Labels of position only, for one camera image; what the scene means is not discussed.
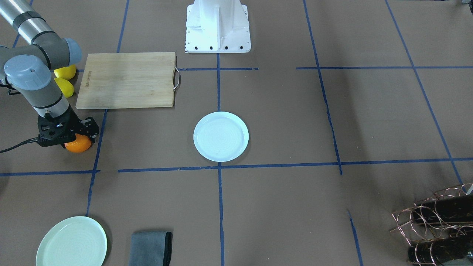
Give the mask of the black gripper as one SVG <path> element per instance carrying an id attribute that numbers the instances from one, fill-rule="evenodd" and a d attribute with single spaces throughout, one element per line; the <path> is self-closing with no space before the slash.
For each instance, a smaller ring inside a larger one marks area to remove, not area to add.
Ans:
<path id="1" fill-rule="evenodd" d="M 55 145 L 64 146 L 76 140 L 76 134 L 88 137 L 91 143 L 96 143 L 99 136 L 99 126 L 93 117 L 80 120 L 71 106 L 58 117 L 46 114 L 38 117 L 38 140 L 42 147 Z"/>

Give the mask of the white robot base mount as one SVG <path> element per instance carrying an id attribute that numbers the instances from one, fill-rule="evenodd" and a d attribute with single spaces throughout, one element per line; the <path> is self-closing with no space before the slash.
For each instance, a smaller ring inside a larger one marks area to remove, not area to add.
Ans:
<path id="1" fill-rule="evenodd" d="M 195 0 L 186 9 L 185 52 L 251 51 L 248 8 L 239 0 Z"/>

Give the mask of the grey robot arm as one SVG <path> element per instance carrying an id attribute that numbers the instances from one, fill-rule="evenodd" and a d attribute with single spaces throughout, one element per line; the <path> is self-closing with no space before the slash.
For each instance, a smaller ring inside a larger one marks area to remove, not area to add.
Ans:
<path id="1" fill-rule="evenodd" d="M 1 86 L 21 94 L 38 113 L 37 137 L 20 145 L 61 145 L 85 136 L 91 143 L 99 135 L 92 117 L 79 119 L 52 78 L 52 70 L 78 63 L 82 51 L 71 38 L 61 38 L 25 0 L 2 0 L 1 16 L 23 37 L 24 47 L 1 47 Z"/>

